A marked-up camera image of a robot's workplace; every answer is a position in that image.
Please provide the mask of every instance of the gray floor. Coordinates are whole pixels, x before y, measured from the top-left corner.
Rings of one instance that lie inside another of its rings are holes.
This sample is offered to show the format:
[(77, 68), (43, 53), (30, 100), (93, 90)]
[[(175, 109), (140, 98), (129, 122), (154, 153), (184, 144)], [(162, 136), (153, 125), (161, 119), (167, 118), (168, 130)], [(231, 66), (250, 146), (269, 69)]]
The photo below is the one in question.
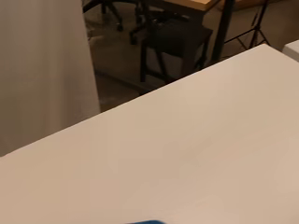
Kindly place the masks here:
[[(135, 6), (125, 3), (116, 3), (124, 20), (124, 31), (116, 31), (116, 21), (112, 14), (101, 14), (101, 8), (95, 7), (85, 14), (87, 33), (90, 39), (90, 47), (93, 56), (93, 65), (102, 75), (121, 77), (134, 83), (139, 83), (139, 45), (130, 45), (129, 31), (135, 28)], [(252, 19), (258, 10), (257, 7), (243, 9), (234, 12), (228, 38), (247, 31)], [(209, 55), (211, 54), (215, 36), (220, 21), (221, 12), (213, 8), (205, 16), (204, 25), (215, 32), (212, 36)], [(299, 1), (284, 0), (271, 4), (263, 21), (263, 31), (271, 45), (278, 50), (289, 42), (299, 39)], [(244, 36), (249, 42), (250, 36)], [(229, 43), (223, 51), (223, 59), (236, 55), (242, 48), (237, 41)], [(180, 60), (166, 57), (167, 67), (176, 75), (179, 71)], [(156, 66), (155, 58), (149, 52), (150, 66)], [(105, 76), (96, 76), (102, 110), (109, 110), (138, 97), (138, 92), (126, 88)], [(163, 83), (154, 77), (150, 77), (146, 87), (160, 87)]]

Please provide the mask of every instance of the wooden desk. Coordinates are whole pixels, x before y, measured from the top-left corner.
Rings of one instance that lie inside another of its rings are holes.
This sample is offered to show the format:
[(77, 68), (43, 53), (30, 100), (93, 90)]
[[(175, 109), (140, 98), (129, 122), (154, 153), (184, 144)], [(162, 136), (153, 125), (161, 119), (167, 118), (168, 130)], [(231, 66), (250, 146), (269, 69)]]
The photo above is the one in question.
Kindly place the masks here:
[(297, 224), (298, 73), (260, 46), (0, 158), (0, 223)]
[(201, 11), (208, 11), (220, 0), (165, 0), (185, 7), (191, 7)]

